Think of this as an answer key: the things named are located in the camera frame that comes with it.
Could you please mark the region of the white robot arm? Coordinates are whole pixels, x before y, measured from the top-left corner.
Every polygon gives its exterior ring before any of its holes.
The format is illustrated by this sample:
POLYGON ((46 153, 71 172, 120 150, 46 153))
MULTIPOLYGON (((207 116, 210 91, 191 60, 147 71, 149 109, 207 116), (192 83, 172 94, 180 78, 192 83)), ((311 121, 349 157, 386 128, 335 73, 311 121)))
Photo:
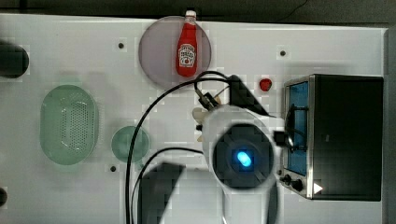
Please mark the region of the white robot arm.
POLYGON ((224 224, 277 223, 280 148, 273 133, 282 124, 233 105, 205 116, 203 152, 221 187, 224 224))

